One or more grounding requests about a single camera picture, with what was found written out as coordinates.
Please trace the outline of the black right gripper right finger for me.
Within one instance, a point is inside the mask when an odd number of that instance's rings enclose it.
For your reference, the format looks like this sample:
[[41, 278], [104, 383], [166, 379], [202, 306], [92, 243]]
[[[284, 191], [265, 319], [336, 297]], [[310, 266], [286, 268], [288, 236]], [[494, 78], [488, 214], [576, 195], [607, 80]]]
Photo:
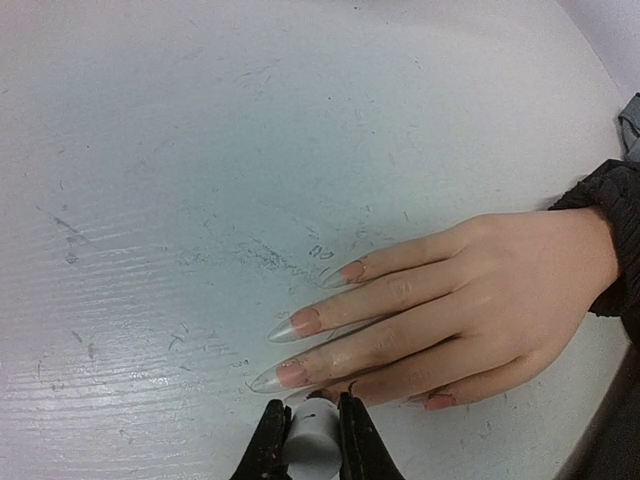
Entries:
[[404, 480], [364, 403], [349, 392], [340, 395], [339, 433], [344, 480]]

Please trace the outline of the white nail polish cap brush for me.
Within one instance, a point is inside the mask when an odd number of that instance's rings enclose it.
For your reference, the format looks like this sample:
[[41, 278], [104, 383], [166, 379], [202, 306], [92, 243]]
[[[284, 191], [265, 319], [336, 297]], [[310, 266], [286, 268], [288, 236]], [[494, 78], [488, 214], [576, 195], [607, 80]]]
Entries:
[[283, 459], [294, 480], [330, 480], [342, 465], [339, 444], [339, 412], [323, 398], [311, 398], [293, 412], [284, 443]]

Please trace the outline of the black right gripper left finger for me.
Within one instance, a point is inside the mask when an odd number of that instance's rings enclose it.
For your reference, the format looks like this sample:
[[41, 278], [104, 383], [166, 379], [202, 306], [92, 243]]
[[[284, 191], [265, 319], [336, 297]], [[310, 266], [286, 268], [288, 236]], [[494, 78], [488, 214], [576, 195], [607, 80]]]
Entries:
[[289, 480], [284, 444], [291, 422], [291, 408], [270, 400], [231, 480]]

